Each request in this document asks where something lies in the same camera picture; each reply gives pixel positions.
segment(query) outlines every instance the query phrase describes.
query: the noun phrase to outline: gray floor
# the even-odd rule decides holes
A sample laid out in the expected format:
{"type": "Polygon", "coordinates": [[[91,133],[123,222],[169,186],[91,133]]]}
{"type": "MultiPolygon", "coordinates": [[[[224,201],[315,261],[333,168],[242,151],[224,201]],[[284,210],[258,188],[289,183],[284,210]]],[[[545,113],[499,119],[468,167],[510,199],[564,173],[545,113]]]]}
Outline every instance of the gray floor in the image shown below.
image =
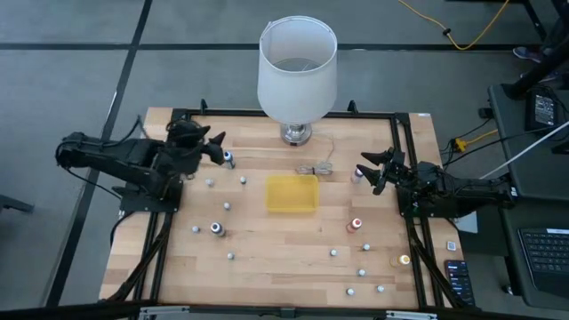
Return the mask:
{"type": "MultiPolygon", "coordinates": [[[[467,43],[499,4],[413,1],[467,43]]],[[[533,1],[546,26],[555,13],[533,1]]],[[[3,0],[0,43],[130,43],[142,0],[76,2],[3,0]]],[[[446,44],[441,30],[396,0],[163,0],[153,3],[143,43],[255,43],[267,22],[285,15],[327,22],[341,43],[446,44]]],[[[483,38],[486,44],[538,43],[521,5],[510,5],[483,38]]],[[[64,135],[99,135],[124,63],[123,51],[0,51],[0,193],[34,203],[31,215],[0,215],[0,309],[31,308],[44,300],[61,241],[68,231],[81,181],[57,168],[53,150],[64,135]]],[[[138,52],[114,136],[128,131],[147,107],[259,108],[256,51],[138,52]]],[[[513,82],[532,63],[509,52],[340,52],[335,109],[355,100],[360,110],[428,112],[439,144],[481,123],[477,109],[490,84],[513,82]]],[[[452,166],[457,176],[479,176],[500,164],[499,146],[452,166]]],[[[118,182],[102,176],[100,184],[118,182]]],[[[63,304],[94,302],[108,257],[116,200],[96,191],[62,297],[63,304]]],[[[569,313],[527,307],[502,294],[502,261],[467,254],[478,306],[484,310],[553,318],[569,313]]],[[[211,318],[216,316],[193,316],[211,318]]]]}

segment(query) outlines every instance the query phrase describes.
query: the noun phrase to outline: white lamp shade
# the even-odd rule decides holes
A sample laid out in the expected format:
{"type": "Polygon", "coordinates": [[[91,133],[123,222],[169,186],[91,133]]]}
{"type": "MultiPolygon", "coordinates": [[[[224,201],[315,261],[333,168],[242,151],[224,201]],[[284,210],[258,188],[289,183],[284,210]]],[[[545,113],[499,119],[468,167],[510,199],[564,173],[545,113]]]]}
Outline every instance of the white lamp shade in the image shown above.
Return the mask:
{"type": "Polygon", "coordinates": [[[257,95],[282,124],[309,124],[336,101],[338,40],[320,20],[293,16],[270,22],[260,36],[257,95]]]}

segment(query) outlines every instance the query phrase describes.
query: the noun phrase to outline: yellow cable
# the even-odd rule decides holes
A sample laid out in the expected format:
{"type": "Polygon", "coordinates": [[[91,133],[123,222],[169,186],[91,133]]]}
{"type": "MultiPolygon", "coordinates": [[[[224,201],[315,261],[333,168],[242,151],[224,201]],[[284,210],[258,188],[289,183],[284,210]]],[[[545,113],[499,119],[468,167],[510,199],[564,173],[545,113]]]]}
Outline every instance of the yellow cable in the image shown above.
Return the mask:
{"type": "Polygon", "coordinates": [[[479,140],[481,140],[481,139],[483,139],[483,138],[485,138],[485,137],[487,137],[487,136],[489,136],[489,135],[493,135],[493,134],[495,134],[495,133],[498,133],[498,130],[497,130],[497,129],[496,129],[496,130],[492,130],[492,131],[490,131],[490,132],[487,132],[487,133],[485,133],[485,134],[481,134],[481,135],[477,136],[477,137],[476,137],[475,139],[473,139],[473,140],[466,141],[466,144],[467,144],[467,146],[468,146],[469,144],[473,144],[474,142],[479,141],[479,140]]]}
{"type": "MultiPolygon", "coordinates": [[[[405,1],[403,0],[398,0],[400,4],[406,6],[409,10],[411,10],[412,12],[415,12],[418,16],[420,16],[421,18],[425,19],[425,20],[429,20],[433,23],[436,23],[440,28],[442,28],[443,30],[447,30],[447,27],[445,27],[445,25],[443,25],[442,23],[438,22],[437,20],[430,18],[424,14],[421,14],[420,12],[416,11],[415,9],[413,9],[409,4],[406,4],[405,1]]],[[[490,27],[492,26],[492,24],[496,21],[496,19],[498,19],[498,17],[500,17],[501,13],[504,11],[504,9],[506,9],[506,5],[508,5],[509,0],[506,0],[504,2],[504,4],[501,6],[500,10],[498,12],[496,12],[496,15],[492,18],[492,20],[490,21],[490,23],[488,23],[488,25],[486,26],[486,28],[484,28],[484,30],[482,30],[482,32],[480,33],[480,35],[478,35],[476,37],[476,39],[474,39],[474,41],[465,46],[465,47],[460,47],[459,45],[456,44],[456,42],[454,42],[453,36],[451,36],[451,33],[447,33],[446,36],[448,37],[448,39],[451,41],[451,43],[453,43],[454,47],[458,50],[468,50],[470,49],[474,44],[476,44],[478,42],[478,40],[480,40],[480,38],[482,38],[482,36],[484,36],[484,34],[486,33],[486,31],[488,31],[490,29],[490,27]]]]}

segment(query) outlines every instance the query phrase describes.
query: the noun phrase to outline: keyboard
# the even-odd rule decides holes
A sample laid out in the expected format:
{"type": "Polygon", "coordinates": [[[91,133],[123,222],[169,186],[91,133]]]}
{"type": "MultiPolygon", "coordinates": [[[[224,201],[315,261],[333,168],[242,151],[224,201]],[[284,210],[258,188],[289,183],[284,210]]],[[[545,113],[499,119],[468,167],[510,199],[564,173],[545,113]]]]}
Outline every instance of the keyboard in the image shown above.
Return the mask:
{"type": "Polygon", "coordinates": [[[526,228],[519,229],[518,234],[533,285],[569,298],[561,285],[569,283],[569,229],[526,228]]]}

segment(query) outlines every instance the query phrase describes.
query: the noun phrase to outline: black desk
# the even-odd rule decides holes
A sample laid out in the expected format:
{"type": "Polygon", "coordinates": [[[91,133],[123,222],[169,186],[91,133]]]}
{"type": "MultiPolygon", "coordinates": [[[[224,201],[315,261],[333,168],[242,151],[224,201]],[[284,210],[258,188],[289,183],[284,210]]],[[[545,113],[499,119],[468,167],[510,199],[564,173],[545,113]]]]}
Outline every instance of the black desk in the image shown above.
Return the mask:
{"type": "MultiPolygon", "coordinates": [[[[501,85],[488,89],[490,104],[500,136],[524,132],[525,100],[512,100],[501,85]]],[[[556,92],[569,105],[569,92],[556,92]]],[[[538,137],[528,134],[502,142],[507,159],[538,137]]],[[[520,195],[511,210],[500,210],[501,224],[508,246],[506,259],[512,289],[527,305],[537,308],[569,310],[569,300],[535,289],[519,241],[519,228],[569,228],[569,156],[554,155],[551,147],[561,142],[544,141],[514,163],[509,172],[520,195]]]]}

